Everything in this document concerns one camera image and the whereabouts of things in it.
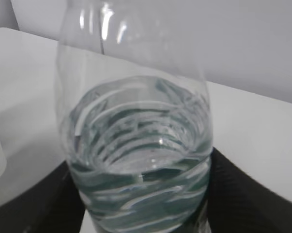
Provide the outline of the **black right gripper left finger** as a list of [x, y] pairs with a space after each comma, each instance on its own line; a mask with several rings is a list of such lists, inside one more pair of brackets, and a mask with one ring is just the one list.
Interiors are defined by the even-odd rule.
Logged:
[[85, 206], [63, 162], [0, 207], [0, 233], [78, 233], [84, 213]]

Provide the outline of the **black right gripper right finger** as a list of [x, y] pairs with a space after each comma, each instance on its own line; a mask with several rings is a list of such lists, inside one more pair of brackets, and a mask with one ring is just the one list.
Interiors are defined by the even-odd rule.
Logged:
[[292, 203], [214, 149], [208, 220], [213, 233], [292, 233]]

